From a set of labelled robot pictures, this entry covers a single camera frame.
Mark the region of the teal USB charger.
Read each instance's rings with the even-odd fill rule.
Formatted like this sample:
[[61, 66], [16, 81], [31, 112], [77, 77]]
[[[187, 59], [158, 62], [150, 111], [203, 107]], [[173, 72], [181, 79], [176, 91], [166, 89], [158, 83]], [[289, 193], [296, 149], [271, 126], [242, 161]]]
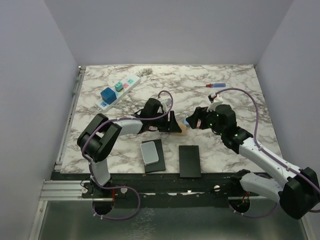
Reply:
[[117, 91], [117, 92], [121, 92], [123, 89], [124, 89], [124, 87], [123, 87], [123, 83], [122, 82], [117, 82], [115, 85], [114, 85], [114, 88], [115, 88], [115, 90]]

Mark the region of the white power strip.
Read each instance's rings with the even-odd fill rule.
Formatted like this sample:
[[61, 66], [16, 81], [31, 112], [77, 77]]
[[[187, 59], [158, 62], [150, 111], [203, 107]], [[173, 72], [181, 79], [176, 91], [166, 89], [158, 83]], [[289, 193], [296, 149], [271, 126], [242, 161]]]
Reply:
[[127, 95], [135, 86], [137, 86], [141, 81], [141, 77], [132, 74], [132, 75], [128, 75], [125, 78], [123, 78], [120, 82], [122, 82], [123, 84], [123, 90], [120, 92], [117, 92], [115, 90], [115, 84], [112, 86], [108, 86], [106, 88], [111, 88], [115, 93], [116, 93], [116, 97], [117, 99], [112, 103], [112, 104], [107, 104], [106, 102], [103, 101], [102, 97], [101, 97], [101, 92], [104, 90], [102, 90], [100, 92], [100, 98], [96, 101], [95, 106], [97, 108], [98, 111], [100, 112], [107, 112], [109, 111], [111, 108], [113, 108], [125, 95]]

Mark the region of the beige cube socket adapter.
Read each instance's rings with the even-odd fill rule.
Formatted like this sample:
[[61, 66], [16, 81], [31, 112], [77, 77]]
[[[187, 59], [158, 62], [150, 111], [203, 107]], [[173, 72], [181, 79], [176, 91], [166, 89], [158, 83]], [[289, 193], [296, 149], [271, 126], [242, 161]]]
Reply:
[[178, 124], [180, 129], [181, 129], [181, 132], [179, 132], [179, 135], [181, 136], [185, 136], [186, 135], [186, 132], [187, 132], [187, 126], [183, 123], [179, 123]]

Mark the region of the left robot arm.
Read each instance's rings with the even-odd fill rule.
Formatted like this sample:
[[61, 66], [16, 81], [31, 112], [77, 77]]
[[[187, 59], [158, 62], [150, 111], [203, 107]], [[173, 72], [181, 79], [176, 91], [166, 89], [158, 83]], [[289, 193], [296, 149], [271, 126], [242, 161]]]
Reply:
[[88, 161], [93, 191], [97, 196], [106, 197], [111, 190], [108, 181], [107, 157], [119, 136], [158, 131], [161, 133], [182, 133], [172, 110], [171, 99], [149, 98], [144, 107], [132, 116], [109, 119], [97, 114], [77, 139], [82, 156]]

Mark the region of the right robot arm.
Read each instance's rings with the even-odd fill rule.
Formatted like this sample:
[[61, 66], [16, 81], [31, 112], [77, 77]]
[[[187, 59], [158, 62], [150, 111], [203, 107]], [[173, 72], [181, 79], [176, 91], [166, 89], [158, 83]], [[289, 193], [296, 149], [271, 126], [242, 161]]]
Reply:
[[320, 186], [317, 174], [307, 167], [301, 169], [259, 144], [247, 130], [239, 127], [236, 114], [230, 105], [218, 105], [215, 110], [197, 107], [186, 118], [192, 129], [211, 129], [219, 135], [223, 144], [270, 175], [270, 179], [242, 170], [229, 189], [240, 196], [251, 192], [279, 204], [284, 212], [294, 219], [301, 219], [320, 202]]

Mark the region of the light blue USB charger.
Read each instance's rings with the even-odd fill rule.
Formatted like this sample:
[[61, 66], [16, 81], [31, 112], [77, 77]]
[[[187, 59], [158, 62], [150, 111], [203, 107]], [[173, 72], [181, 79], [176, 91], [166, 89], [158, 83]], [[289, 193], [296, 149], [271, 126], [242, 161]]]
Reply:
[[189, 124], [189, 122], [187, 121], [187, 118], [186, 118], [186, 117], [184, 118], [183, 123], [184, 123], [186, 126], [190, 126], [190, 124]]

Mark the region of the blue cube socket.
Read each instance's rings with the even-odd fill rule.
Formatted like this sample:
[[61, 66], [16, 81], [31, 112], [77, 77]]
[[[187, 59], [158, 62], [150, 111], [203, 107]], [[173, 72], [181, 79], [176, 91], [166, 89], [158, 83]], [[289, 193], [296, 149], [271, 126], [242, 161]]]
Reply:
[[100, 95], [108, 105], [111, 105], [117, 99], [116, 93], [110, 87], [105, 88]]

